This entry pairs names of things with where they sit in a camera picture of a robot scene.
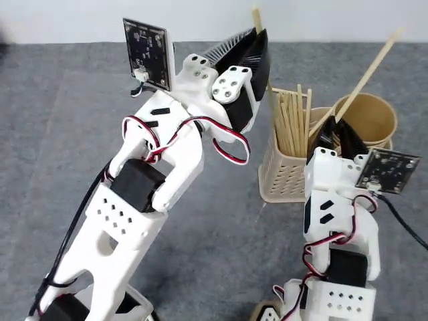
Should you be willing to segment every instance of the brown paper cup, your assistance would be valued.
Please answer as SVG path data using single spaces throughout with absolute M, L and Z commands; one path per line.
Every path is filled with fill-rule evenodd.
M 342 108 L 348 96 L 335 103 L 335 113 Z M 397 129 L 397 115 L 382 98 L 360 93 L 349 106 L 343 119 L 356 131 L 367 146 L 385 144 Z

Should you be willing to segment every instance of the circuit board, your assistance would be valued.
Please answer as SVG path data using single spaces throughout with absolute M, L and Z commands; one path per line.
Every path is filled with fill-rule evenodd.
M 379 191 L 400 194 L 416 169 L 420 157 L 376 148 L 371 151 L 356 187 L 380 185 Z
M 132 77 L 146 72 L 146 82 L 171 91 L 167 31 L 129 19 L 123 19 L 123 24 Z

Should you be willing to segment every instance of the wire bundle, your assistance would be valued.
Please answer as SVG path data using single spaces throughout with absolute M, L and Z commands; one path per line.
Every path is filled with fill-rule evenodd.
M 251 151 L 250 151 L 249 143 L 248 143 L 247 139 L 242 134 L 234 131 L 233 129 L 219 123 L 218 121 L 216 121 L 210 117 L 193 116 L 193 117 L 189 117 L 189 118 L 185 119 L 184 121 L 182 121 L 179 124 L 179 126 L 175 130 L 175 133 L 172 135 L 172 137 L 169 139 L 169 141 L 163 146 L 161 146 L 159 139 L 156 136 L 156 134 L 153 132 L 153 130 L 143 120 L 139 119 L 136 116 L 127 116 L 122 121 L 122 137 L 123 137 L 123 139 L 125 139 L 126 131 L 128 130 L 128 122 L 129 121 L 137 122 L 138 127 L 145 130 L 151 138 L 151 141 L 148 144 L 148 153 L 143 158 L 145 162 L 152 163 L 152 164 L 157 163 L 161 159 L 162 153 L 166 149 L 171 147 L 174 143 L 176 143 L 176 141 L 179 137 L 180 130 L 182 128 L 184 128 L 185 125 L 190 124 L 192 122 L 207 122 L 211 126 L 218 128 L 219 130 L 228 134 L 229 136 L 234 137 L 234 139 L 238 140 L 243 145 L 243 147 L 245 149 L 246 157 L 245 158 L 237 158 L 236 156 L 233 156 L 233 155 L 229 154 L 228 152 L 226 152 L 224 149 L 222 149 L 220 147 L 219 143 L 217 142 L 217 140 L 215 138 L 213 138 L 213 144 L 214 144 L 215 150 L 221 156 L 226 158 L 228 161 L 230 161 L 234 164 L 237 164 L 237 165 L 246 165 L 249 161 L 249 156 L 251 154 Z

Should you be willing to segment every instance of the beige plastic basket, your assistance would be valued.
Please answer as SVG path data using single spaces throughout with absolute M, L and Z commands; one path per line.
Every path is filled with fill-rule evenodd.
M 311 124 L 314 124 L 317 118 L 322 117 L 328 109 L 329 107 L 314 108 L 311 112 Z M 392 149 L 392 141 L 389 141 L 385 148 Z M 263 162 L 258 169 L 262 199 L 268 203 L 304 202 L 305 180 L 303 170 L 305 165 L 306 158 L 286 156 L 278 150 L 276 133 L 273 130 Z

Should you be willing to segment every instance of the white robotic arm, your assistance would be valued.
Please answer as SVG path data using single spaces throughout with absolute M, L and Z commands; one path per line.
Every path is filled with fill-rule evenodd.
M 165 31 L 156 29 L 160 33 L 150 37 L 153 27 L 147 29 L 147 25 L 135 21 L 124 22 L 126 33 L 133 34 L 134 41 L 145 39 L 149 49 L 154 41 L 158 50 L 165 47 L 160 36 L 165 36 Z M 148 83 L 158 82 L 159 90 L 135 115 L 123 120 L 122 148 L 107 166 L 104 180 L 85 211 L 86 220 L 54 276 L 49 276 L 53 278 L 43 281 L 39 302 L 36 298 L 37 313 L 30 313 L 26 321 L 150 320 L 152 304 L 130 287 L 128 281 L 162 229 L 167 211 L 202 172 L 204 132 L 226 159 L 238 165 L 248 162 L 249 146 L 241 132 L 252 127 L 261 100 L 254 91 L 263 86 L 264 92 L 267 78 L 257 80 L 246 66 L 245 57 L 251 53 L 252 43 L 260 42 L 262 37 L 254 30 L 240 35 L 247 47 L 238 55 L 240 60 L 234 53 L 231 61 L 235 64 L 226 70 L 219 64 L 230 60 L 227 52 L 220 62 L 210 59 L 211 53 L 193 54 L 184 60 L 182 71 L 170 80 L 164 72 L 158 73 L 162 78 L 158 79 L 155 70 L 150 70 L 152 66 L 147 59 L 151 59 L 150 53 L 156 58 L 156 50 L 147 49 L 141 54 L 127 41 L 131 68 L 136 54 L 140 57 L 136 59 L 138 63 L 144 59 L 147 62 L 139 64 L 132 73 L 137 78 L 144 76 Z M 170 91 L 163 88 L 168 84 Z M 221 141 L 234 140 L 243 144 L 245 159 L 228 154 L 219 145 Z M 160 159 L 173 167 L 166 176 L 152 166 Z M 70 294 L 70 285 L 84 272 L 92 274 L 94 283 L 76 295 Z

